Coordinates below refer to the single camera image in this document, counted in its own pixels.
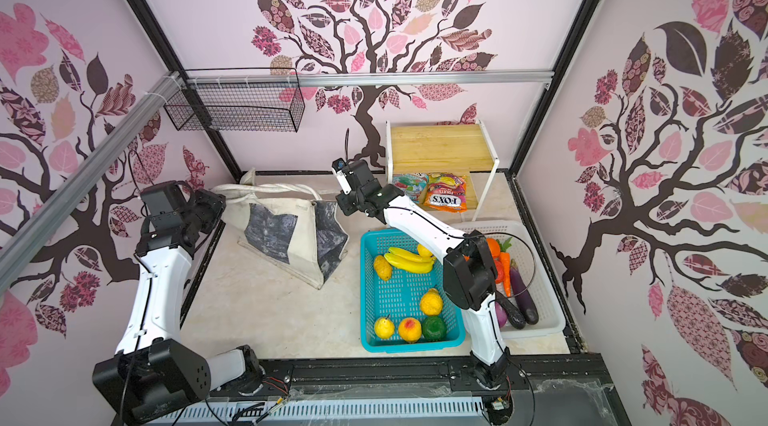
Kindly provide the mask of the dark purple eggplant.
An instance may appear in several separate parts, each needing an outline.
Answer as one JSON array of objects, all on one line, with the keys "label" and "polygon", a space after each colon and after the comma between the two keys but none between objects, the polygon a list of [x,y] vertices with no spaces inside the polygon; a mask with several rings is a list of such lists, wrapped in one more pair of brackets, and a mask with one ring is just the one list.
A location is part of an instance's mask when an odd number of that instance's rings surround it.
[{"label": "dark purple eggplant", "polygon": [[527,321],[524,315],[507,296],[497,291],[494,300],[497,313],[505,318],[507,324],[517,330],[522,330],[525,327]]}]

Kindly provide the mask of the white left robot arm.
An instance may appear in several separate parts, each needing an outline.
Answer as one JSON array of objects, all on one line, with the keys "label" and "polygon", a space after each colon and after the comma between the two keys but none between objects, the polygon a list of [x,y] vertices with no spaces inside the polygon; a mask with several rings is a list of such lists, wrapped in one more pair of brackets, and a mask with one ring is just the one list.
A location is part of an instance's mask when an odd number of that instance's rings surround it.
[{"label": "white left robot arm", "polygon": [[180,341],[184,284],[200,235],[220,222],[226,200],[208,190],[185,194],[179,181],[142,191],[147,215],[134,256],[139,283],[115,355],[95,365],[92,381],[122,425],[143,425],[206,399],[241,376],[234,349],[205,358]]}]

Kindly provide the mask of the beige canvas tote bag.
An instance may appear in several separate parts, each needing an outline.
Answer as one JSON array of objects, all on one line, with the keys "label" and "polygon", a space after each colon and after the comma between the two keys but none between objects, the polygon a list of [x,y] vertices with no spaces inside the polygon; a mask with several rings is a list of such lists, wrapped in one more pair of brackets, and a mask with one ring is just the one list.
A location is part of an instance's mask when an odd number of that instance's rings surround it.
[{"label": "beige canvas tote bag", "polygon": [[213,191],[225,198],[222,220],[240,232],[238,244],[315,289],[346,255],[349,235],[338,206],[300,183],[258,185],[253,172]]}]

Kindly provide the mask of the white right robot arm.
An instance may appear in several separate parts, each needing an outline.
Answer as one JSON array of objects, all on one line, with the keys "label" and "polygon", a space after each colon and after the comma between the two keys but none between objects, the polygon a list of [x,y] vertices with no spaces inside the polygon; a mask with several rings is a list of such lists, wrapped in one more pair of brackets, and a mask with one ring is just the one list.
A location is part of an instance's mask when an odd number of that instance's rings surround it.
[{"label": "white right robot arm", "polygon": [[392,184],[381,184],[364,160],[332,162],[341,187],[336,196],[346,216],[362,212],[396,228],[434,254],[443,270],[443,290],[462,313],[480,384],[494,389],[505,382],[509,350],[501,344],[495,308],[497,270],[485,236],[462,232],[435,218]]}]

